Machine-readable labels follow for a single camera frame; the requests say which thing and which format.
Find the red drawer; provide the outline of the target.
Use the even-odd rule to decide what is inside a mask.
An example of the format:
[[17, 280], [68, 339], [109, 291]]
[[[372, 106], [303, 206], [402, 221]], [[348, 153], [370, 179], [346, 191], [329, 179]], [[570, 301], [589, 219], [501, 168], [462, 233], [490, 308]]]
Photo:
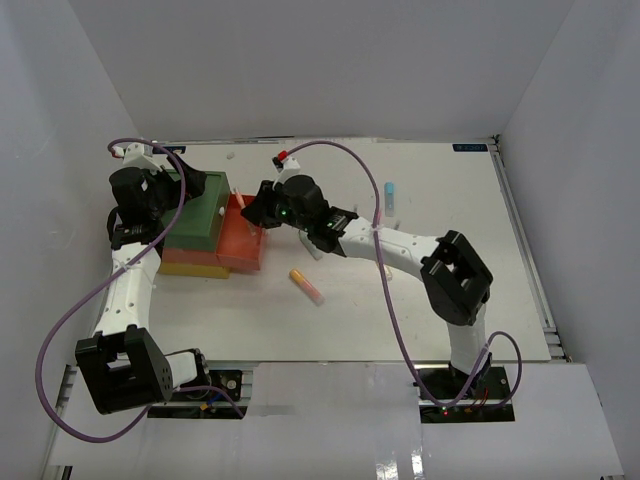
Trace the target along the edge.
[[165, 248], [162, 262], [216, 265], [232, 272], [251, 273], [261, 269], [267, 244], [266, 231], [254, 228], [250, 233], [241, 216], [241, 205], [235, 194], [229, 199], [220, 238], [215, 252]]

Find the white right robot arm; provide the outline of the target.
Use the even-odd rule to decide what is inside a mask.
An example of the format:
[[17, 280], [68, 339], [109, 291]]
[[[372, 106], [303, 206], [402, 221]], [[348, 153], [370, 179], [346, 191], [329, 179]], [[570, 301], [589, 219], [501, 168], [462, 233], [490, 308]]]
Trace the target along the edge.
[[330, 205], [308, 175], [263, 181], [242, 216], [263, 229], [288, 225], [324, 253], [384, 262], [422, 281], [432, 310], [447, 324], [453, 390], [472, 399], [486, 389], [484, 312], [493, 276], [463, 234], [425, 237], [375, 227]]

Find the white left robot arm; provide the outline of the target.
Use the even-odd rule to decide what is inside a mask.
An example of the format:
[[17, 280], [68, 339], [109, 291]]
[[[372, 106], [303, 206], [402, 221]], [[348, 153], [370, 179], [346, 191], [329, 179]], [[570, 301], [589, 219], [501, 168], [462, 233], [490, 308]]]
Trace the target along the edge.
[[183, 239], [208, 253], [217, 247], [231, 194], [228, 178], [187, 164], [171, 172], [134, 154], [109, 184], [116, 205], [107, 231], [117, 278], [94, 333], [75, 348], [94, 405], [106, 415], [166, 402], [177, 389], [202, 398], [212, 384], [204, 354], [197, 348], [162, 352], [150, 333], [151, 297], [167, 248]]

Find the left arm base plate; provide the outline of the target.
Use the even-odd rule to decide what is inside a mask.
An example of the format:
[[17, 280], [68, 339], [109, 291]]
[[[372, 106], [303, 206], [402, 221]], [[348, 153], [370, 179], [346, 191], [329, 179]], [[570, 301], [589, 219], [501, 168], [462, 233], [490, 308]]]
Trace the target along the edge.
[[251, 369], [210, 369], [213, 390], [177, 391], [169, 402], [150, 408], [148, 418], [171, 420], [241, 420], [252, 395]]

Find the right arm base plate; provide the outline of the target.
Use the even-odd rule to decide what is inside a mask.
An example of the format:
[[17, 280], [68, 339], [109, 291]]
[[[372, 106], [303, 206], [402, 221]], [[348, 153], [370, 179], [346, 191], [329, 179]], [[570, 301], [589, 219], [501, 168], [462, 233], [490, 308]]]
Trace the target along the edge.
[[[454, 377], [448, 367], [421, 368], [418, 373], [440, 402], [452, 401], [465, 383], [465, 378]], [[437, 406], [421, 391], [418, 393], [422, 424], [511, 423], [516, 420], [512, 401], [502, 403], [511, 393], [507, 372], [502, 366], [492, 366], [477, 385], [472, 386], [452, 407]]]

